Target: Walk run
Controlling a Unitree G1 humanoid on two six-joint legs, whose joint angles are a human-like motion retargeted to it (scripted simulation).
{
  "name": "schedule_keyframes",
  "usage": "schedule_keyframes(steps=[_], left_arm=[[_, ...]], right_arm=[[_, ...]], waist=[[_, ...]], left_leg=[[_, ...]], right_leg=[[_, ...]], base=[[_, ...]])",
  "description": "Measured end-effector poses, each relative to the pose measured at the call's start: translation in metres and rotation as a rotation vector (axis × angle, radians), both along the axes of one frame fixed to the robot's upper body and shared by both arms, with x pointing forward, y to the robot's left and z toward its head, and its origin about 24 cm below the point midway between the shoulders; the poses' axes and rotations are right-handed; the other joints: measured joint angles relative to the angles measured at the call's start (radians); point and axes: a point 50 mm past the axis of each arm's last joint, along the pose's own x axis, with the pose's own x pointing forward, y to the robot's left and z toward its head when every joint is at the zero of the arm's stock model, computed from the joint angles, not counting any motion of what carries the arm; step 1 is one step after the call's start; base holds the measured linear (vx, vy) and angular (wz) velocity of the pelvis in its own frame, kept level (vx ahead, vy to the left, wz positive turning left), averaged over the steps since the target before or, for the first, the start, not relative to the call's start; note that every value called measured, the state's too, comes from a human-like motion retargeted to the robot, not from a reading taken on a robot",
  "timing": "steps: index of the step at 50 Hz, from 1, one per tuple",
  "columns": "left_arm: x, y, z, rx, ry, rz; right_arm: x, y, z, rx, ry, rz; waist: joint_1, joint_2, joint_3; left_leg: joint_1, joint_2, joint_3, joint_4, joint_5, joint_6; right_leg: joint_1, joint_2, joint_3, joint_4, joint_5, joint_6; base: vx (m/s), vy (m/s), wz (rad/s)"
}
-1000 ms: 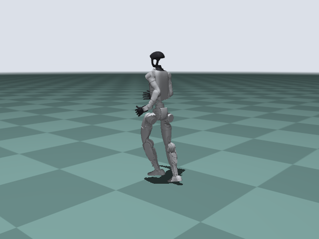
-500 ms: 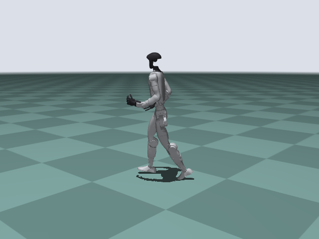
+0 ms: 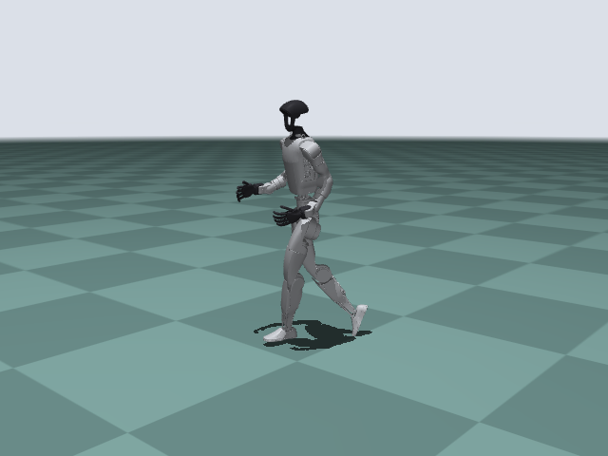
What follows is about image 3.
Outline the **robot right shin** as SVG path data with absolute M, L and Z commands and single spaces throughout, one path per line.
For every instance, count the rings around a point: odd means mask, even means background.
M 312 278 L 312 280 L 320 287 L 320 289 L 332 301 L 334 301 L 336 304 L 338 303 L 338 305 L 345 312 L 347 312 L 351 316 L 351 318 L 354 318 L 354 316 L 356 315 L 355 313 L 357 313 L 357 311 L 355 310 L 353 305 L 350 303 L 350 301 L 346 298 L 344 289 L 341 287 L 341 285 L 338 283 L 338 281 L 336 281 L 336 279 L 334 278 L 333 275 L 327 282 L 324 282 L 324 283 L 316 282 L 313 278 Z

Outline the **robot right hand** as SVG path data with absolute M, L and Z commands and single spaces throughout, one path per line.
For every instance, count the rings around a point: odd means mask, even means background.
M 248 198 L 248 197 L 252 196 L 253 194 L 254 195 L 260 195 L 258 193 L 258 187 L 264 185 L 263 183 L 251 184 L 251 183 L 248 183 L 245 180 L 242 183 L 244 183 L 245 185 L 238 186 L 237 187 L 237 191 L 236 191 L 236 193 L 237 193 L 237 201 L 239 201 L 239 202 L 240 202 L 240 200 L 242 200 L 244 198 Z M 239 192 L 242 192 L 242 193 L 239 193 Z

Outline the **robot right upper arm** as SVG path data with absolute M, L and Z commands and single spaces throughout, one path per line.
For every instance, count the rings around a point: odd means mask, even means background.
M 280 147 L 281 147 L 281 149 L 282 149 L 282 144 L 283 144 L 283 140 L 284 140 L 284 139 L 285 139 L 285 138 L 283 138 L 283 139 L 281 139 L 281 140 L 280 140 Z M 285 178 L 285 179 L 287 179 L 287 177 L 286 177 L 286 172 L 285 172 L 285 171 L 283 172 L 283 176 L 284 176 L 284 178 Z

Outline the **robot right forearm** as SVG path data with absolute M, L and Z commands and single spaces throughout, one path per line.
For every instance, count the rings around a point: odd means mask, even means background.
M 271 182 L 266 182 L 264 185 L 258 187 L 259 194 L 273 194 L 275 190 L 279 188 L 283 188 L 286 186 L 287 180 L 283 176 L 283 172 L 276 177 L 276 179 L 271 180 Z

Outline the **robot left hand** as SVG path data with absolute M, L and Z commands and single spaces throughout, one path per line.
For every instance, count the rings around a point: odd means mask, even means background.
M 297 222 L 300 218 L 306 219 L 304 211 L 311 209 L 311 205 L 305 205 L 305 206 L 299 207 L 298 210 L 296 208 L 292 209 L 289 207 L 285 207 L 283 205 L 280 205 L 280 208 L 286 209 L 289 211 L 283 212 L 283 213 L 278 213 L 278 212 L 273 211 L 275 215 L 282 216 L 282 217 L 273 216 L 273 218 L 275 219 L 275 222 L 278 226 L 285 226 L 285 225 L 289 225 L 289 224 Z M 277 220 L 277 219 L 281 219 L 281 220 Z

